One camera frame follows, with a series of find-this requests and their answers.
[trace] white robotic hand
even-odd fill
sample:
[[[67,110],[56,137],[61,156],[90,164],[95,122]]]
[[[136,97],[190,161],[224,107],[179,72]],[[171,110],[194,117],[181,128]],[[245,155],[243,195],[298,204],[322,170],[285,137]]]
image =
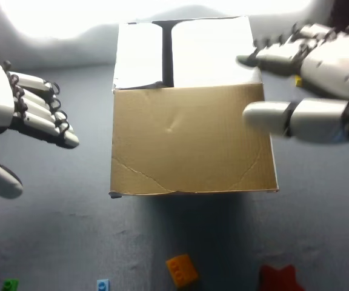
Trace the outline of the white robotic hand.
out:
[[[304,85],[332,98],[255,102],[243,112],[247,123],[308,142],[349,142],[349,27],[336,33],[319,24],[294,26],[287,42],[282,36],[277,44],[266,40],[265,48],[256,47],[237,59],[275,73],[300,75]]]
[[[0,133],[12,129],[66,149],[77,147],[79,139],[56,97],[59,86],[9,69],[8,62],[0,66]],[[11,199],[21,193],[19,178],[0,165],[0,196]]]

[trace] box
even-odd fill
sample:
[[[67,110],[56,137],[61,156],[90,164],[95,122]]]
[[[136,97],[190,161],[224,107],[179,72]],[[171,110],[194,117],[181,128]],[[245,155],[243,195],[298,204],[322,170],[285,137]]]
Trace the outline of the box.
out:
[[[120,25],[110,194],[278,189],[269,135],[242,120],[264,100],[243,50],[247,17]]]

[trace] yellow toy block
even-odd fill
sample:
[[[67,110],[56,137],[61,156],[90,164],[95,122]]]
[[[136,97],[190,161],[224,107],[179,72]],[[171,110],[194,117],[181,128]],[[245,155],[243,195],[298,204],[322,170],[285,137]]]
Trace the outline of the yellow toy block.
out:
[[[177,288],[184,287],[199,278],[188,255],[176,256],[169,259],[167,266]]]
[[[302,79],[300,76],[295,76],[294,79],[296,80],[296,87],[302,87]]]

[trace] green toy block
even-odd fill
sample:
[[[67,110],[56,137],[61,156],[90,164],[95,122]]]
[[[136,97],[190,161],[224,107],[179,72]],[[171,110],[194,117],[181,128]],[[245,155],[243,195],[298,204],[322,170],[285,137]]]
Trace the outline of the green toy block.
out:
[[[17,289],[18,289],[18,280],[8,279],[4,282],[2,291],[17,291]]]

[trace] blue lego brick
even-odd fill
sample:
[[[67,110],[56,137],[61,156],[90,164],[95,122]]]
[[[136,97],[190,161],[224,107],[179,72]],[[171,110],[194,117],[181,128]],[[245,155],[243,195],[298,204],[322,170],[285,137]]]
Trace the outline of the blue lego brick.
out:
[[[108,279],[97,280],[96,290],[97,291],[110,291],[110,281]]]

